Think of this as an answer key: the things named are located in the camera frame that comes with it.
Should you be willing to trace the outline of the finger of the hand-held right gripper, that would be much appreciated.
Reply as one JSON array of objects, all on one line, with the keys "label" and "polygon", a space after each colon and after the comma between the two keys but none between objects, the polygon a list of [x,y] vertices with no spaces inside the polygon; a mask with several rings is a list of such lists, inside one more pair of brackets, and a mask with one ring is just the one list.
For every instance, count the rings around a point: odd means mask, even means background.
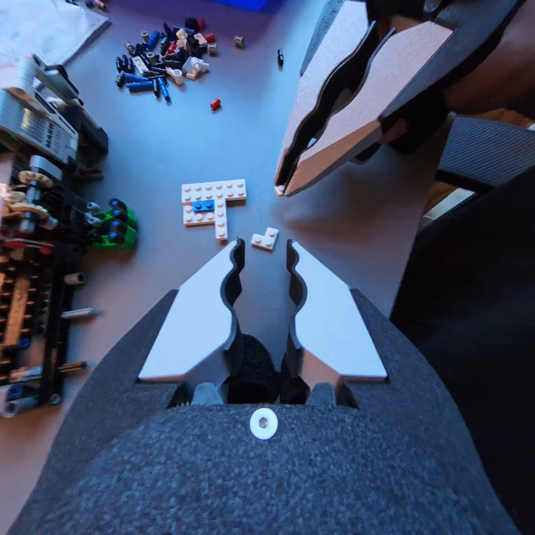
[{"label": "finger of the hand-held right gripper", "polygon": [[344,1],[298,82],[284,134],[275,188],[296,185],[298,163],[319,140],[335,109],[358,89],[375,50],[366,3]]},{"label": "finger of the hand-held right gripper", "polygon": [[331,115],[319,140],[299,158],[284,196],[307,189],[378,142],[382,136],[379,116],[452,32],[427,21],[389,37],[371,59],[362,88]]}]

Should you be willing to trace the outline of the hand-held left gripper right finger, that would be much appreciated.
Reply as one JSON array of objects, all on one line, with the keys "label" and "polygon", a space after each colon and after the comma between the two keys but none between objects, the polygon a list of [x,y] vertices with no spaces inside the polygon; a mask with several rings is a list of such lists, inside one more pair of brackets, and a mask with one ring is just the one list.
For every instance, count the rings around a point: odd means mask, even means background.
[{"label": "hand-held left gripper right finger", "polygon": [[386,368],[350,286],[292,239],[286,268],[295,305],[286,349],[292,378],[308,387],[386,381]]}]

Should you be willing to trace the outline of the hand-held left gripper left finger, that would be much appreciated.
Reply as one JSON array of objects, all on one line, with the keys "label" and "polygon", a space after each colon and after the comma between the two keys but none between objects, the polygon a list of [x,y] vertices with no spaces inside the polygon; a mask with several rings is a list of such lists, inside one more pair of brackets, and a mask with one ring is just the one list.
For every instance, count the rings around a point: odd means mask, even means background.
[{"label": "hand-held left gripper left finger", "polygon": [[231,241],[178,289],[137,380],[221,387],[244,360],[234,310],[242,293],[245,243]]}]

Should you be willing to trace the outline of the white corner lego plate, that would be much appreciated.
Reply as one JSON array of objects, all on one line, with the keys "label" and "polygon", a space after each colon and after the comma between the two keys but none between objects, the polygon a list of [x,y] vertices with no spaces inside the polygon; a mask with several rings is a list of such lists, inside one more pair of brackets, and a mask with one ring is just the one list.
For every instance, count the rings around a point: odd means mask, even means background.
[{"label": "white corner lego plate", "polygon": [[277,242],[279,230],[268,227],[264,234],[254,233],[251,237],[251,245],[264,251],[272,251]]}]

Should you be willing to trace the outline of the white lego plate assembly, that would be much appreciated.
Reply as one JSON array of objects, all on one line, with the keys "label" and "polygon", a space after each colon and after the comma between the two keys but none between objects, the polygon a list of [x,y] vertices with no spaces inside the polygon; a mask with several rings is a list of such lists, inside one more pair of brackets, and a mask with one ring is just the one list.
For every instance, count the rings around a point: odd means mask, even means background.
[{"label": "white lego plate assembly", "polygon": [[[216,239],[223,242],[228,240],[227,205],[245,201],[247,188],[244,179],[183,184],[181,195],[184,225],[213,225]],[[192,204],[199,200],[214,200],[214,211],[195,213]]]}]

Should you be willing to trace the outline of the pile of small lego pieces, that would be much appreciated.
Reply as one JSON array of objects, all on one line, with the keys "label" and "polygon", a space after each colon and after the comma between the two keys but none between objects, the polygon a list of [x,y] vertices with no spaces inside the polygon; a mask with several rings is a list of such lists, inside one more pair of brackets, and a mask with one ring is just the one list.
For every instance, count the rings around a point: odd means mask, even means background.
[{"label": "pile of small lego pieces", "polygon": [[217,37],[205,33],[202,18],[188,17],[181,25],[163,24],[163,30],[143,31],[141,42],[126,41],[126,53],[117,56],[115,84],[129,94],[153,94],[172,104],[170,85],[185,89],[210,72],[207,57],[218,56]]}]

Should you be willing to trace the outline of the grey lego technic model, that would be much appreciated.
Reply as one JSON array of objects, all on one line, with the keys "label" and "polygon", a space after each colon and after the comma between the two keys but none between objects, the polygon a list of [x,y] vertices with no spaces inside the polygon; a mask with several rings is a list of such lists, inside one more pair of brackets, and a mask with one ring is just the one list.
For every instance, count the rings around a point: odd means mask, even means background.
[{"label": "grey lego technic model", "polygon": [[130,251],[135,212],[82,198],[102,178],[86,153],[108,153],[103,128],[62,65],[33,55],[1,68],[1,419],[62,402],[75,290],[64,275],[90,251]]}]

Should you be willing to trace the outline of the lego instruction booklet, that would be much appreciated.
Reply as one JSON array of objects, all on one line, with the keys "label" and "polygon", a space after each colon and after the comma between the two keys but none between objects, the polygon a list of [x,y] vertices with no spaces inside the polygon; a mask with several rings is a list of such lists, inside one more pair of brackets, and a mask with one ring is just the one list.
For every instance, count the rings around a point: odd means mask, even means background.
[{"label": "lego instruction booklet", "polygon": [[66,64],[110,25],[104,15],[65,1],[1,1],[1,66],[31,55]]}]

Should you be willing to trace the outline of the person's right hand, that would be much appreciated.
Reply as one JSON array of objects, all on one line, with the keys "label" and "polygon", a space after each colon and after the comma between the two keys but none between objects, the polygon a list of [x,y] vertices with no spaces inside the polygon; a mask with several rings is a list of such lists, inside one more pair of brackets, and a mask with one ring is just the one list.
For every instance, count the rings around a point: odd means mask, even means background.
[{"label": "person's right hand", "polygon": [[534,1],[522,5],[485,61],[444,95],[460,115],[508,109],[534,120]]}]

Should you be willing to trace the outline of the blue plastic bin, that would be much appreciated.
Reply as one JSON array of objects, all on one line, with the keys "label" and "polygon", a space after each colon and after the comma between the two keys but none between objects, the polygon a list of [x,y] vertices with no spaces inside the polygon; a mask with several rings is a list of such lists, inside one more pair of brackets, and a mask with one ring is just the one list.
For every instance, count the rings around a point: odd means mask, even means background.
[{"label": "blue plastic bin", "polygon": [[225,5],[225,6],[232,6],[232,7],[247,10],[247,11],[260,12],[271,1],[211,1],[211,2],[218,3],[221,5]]}]

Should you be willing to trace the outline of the person's black clothing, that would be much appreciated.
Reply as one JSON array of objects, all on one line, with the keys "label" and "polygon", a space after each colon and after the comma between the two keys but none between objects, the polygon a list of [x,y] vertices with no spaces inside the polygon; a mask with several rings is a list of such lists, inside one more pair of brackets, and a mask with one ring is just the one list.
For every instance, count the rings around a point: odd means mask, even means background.
[{"label": "person's black clothing", "polygon": [[458,405],[516,526],[534,534],[534,171],[418,234],[391,322]]}]

